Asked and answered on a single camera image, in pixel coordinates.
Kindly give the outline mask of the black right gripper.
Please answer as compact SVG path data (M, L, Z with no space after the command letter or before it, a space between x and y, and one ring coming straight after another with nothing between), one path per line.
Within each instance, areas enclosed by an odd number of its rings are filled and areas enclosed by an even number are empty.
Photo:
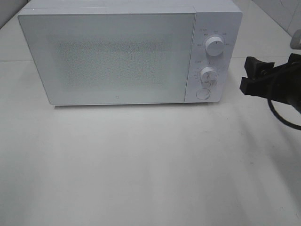
M268 88L268 83L258 78L267 75L274 65L274 62L263 62L248 56L244 65L247 77L241 79L239 89L246 96L262 97L291 106L300 106L301 56L291 54L286 64L276 67Z

